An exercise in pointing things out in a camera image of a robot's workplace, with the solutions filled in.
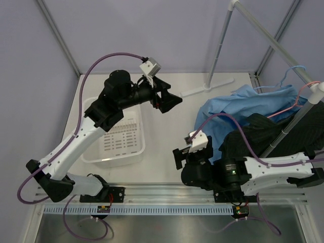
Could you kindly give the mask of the black striped shirt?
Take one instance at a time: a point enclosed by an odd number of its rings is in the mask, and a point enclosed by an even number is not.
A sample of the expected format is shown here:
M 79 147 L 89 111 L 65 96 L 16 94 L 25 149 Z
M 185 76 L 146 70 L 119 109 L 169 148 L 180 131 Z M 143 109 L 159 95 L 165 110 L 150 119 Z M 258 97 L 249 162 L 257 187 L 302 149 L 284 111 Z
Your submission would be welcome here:
M 279 136 L 295 115 L 272 121 L 254 113 L 247 118 L 249 123 L 242 130 L 257 157 Z M 313 153 L 323 148 L 323 102 L 314 105 L 309 112 L 288 132 L 268 157 L 288 156 L 298 152 Z M 230 132 L 219 148 L 221 158 L 252 156 L 239 130 Z

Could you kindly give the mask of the blue shirt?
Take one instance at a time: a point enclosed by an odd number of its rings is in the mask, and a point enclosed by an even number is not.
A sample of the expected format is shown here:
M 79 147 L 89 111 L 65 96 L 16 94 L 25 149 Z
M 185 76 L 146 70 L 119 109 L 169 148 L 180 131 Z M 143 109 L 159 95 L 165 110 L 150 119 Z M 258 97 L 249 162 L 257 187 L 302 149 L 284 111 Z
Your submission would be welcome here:
M 198 111 L 194 130 L 197 130 L 204 121 L 215 113 L 228 113 L 232 115 L 241 126 L 249 123 L 246 118 L 254 113 L 265 117 L 278 113 L 291 107 L 297 97 L 298 91 L 291 85 L 274 92 L 258 94 L 248 85 L 237 89 L 230 96 L 218 96 L 209 99 Z M 236 129 L 231 119 L 225 116 L 215 117 L 208 121 L 202 131 L 212 137 L 213 157 L 211 162 L 221 158 L 222 152 L 218 149 L 225 137 Z

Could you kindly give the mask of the pink wire hanger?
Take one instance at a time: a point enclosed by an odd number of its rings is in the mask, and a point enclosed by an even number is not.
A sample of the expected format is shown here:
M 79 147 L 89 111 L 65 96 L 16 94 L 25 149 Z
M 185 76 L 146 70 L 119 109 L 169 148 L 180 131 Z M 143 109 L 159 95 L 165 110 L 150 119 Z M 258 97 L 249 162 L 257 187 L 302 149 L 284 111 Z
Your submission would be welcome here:
M 301 93 L 303 92 L 303 90 L 304 90 L 306 87 L 308 87 L 308 88 L 309 88 L 309 87 L 313 87 L 313 86 L 316 87 L 316 86 L 318 86 L 320 83 L 321 83 L 320 81 L 313 81 L 313 82 L 310 82 L 310 83 L 304 85 L 304 86 L 299 90 L 298 95 L 297 95 L 297 97 L 296 97 L 296 100 L 295 100 L 295 102 L 293 103 L 292 106 L 290 106 L 290 107 L 288 107 L 288 108 L 286 108 L 286 109 L 284 109 L 284 110 L 281 110 L 281 111 L 279 111 L 279 112 L 277 112 L 277 113 L 274 113 L 274 114 L 268 116 L 267 118 L 275 117 L 275 116 L 277 116 L 277 115 L 279 115 L 279 114 L 282 114 L 282 113 L 284 113 L 284 112 L 287 112 L 287 111 L 293 109 L 294 107 L 302 107 L 301 105 L 298 104 L 298 102 L 299 102 L 299 98 L 300 98 L 300 95 L 301 95 Z

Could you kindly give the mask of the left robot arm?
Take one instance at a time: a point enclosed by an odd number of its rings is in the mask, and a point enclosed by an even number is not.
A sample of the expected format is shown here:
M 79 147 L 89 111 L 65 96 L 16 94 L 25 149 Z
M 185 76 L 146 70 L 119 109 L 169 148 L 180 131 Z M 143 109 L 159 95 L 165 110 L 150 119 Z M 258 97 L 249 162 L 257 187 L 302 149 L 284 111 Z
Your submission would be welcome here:
M 133 83 L 125 70 L 116 70 L 104 82 L 104 88 L 81 117 L 73 132 L 49 155 L 30 160 L 26 168 L 52 202 L 79 195 L 82 203 L 100 203 L 111 198 L 109 184 L 99 175 L 77 176 L 68 172 L 76 160 L 96 140 L 123 119 L 123 110 L 150 102 L 161 113 L 170 111 L 182 98 L 169 93 L 171 85 L 154 76 L 142 76 Z

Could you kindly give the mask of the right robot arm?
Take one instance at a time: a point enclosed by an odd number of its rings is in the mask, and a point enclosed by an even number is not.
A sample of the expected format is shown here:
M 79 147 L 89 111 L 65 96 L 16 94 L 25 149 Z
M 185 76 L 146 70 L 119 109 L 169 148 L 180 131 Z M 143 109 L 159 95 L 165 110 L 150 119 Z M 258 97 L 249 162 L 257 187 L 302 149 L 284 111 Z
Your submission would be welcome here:
M 323 184 L 323 169 L 314 167 L 303 152 L 261 161 L 245 156 L 211 163 L 212 138 L 201 134 L 191 146 L 174 149 L 173 156 L 184 185 L 223 194 L 233 203 L 280 185 L 307 188 Z

